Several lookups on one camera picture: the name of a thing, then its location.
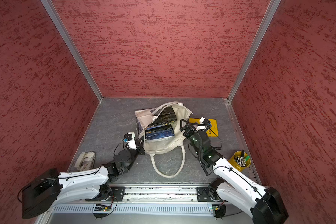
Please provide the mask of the cream canvas tote bag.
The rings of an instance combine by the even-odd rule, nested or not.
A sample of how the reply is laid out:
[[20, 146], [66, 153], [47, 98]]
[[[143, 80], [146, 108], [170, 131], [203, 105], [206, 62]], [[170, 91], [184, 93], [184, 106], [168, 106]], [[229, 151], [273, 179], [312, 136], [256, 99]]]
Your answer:
[[[147, 128], [150, 124], [156, 121], [163, 113], [163, 110], [170, 106], [173, 108], [174, 114], [177, 118], [177, 122], [172, 125], [174, 135], [170, 137], [160, 138], [157, 140], [148, 140], [145, 128]], [[186, 137], [184, 137], [183, 133], [180, 131], [180, 120], [183, 119], [185, 121], [188, 121], [190, 115], [192, 114], [192, 111], [185, 107], [182, 102], [173, 101], [162, 104], [156, 108], [137, 110], [134, 112], [134, 114], [137, 119], [137, 130], [139, 137], [145, 138], [143, 147], [145, 149], [145, 152], [150, 155], [151, 162], [155, 171], [157, 172], [157, 174], [165, 178], [176, 177], [182, 171], [186, 159], [186, 153], [183, 144], [183, 141], [186, 139]], [[157, 168], [154, 156], [168, 153], [177, 147], [180, 147], [182, 150], [182, 162], [180, 168], [175, 174], [166, 175]]]

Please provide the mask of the black gold patterned book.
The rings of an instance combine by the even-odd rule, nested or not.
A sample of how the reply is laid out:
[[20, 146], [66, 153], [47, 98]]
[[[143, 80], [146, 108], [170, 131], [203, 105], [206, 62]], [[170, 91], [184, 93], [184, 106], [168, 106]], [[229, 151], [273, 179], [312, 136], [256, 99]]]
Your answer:
[[154, 127], [165, 126], [177, 121], [175, 111], [172, 106], [168, 106], [162, 110], [158, 118], [152, 123]]

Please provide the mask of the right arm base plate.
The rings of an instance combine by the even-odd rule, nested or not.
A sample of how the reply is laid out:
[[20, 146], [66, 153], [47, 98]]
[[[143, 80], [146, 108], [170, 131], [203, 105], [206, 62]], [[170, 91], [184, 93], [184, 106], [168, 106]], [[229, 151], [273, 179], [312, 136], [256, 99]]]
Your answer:
[[199, 202], [220, 202], [221, 199], [211, 187], [197, 187], [197, 200]]

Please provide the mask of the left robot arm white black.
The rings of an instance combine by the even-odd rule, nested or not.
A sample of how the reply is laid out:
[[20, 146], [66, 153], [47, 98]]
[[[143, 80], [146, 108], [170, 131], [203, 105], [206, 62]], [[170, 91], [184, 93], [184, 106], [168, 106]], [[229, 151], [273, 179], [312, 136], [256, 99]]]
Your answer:
[[137, 156], [145, 150], [126, 149], [120, 151], [114, 160], [93, 170], [76, 173], [60, 173], [49, 169], [21, 190], [22, 218], [37, 217], [50, 207], [84, 200], [87, 202], [121, 201], [123, 187], [110, 187], [120, 175], [127, 173]]

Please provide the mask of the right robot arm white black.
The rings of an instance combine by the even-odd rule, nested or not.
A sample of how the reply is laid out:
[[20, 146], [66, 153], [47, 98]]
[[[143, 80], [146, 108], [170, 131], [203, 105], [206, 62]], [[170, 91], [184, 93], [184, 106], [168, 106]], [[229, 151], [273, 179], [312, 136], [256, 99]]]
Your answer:
[[266, 188], [250, 180], [234, 168], [215, 147], [206, 130], [196, 130], [199, 124], [181, 120], [180, 131], [197, 153], [197, 159], [205, 172], [217, 175], [210, 185], [209, 197], [227, 201], [247, 214], [255, 224], [283, 224], [288, 212], [280, 193], [273, 187]]

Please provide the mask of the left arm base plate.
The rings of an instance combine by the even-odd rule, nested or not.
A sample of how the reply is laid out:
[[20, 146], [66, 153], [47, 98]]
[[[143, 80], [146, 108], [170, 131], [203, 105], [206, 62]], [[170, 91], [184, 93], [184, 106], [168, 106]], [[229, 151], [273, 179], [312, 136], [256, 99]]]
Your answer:
[[122, 202], [125, 187], [108, 187], [107, 189], [101, 189], [100, 193], [92, 199], [85, 199], [87, 202], [106, 202], [117, 200], [118, 202]]

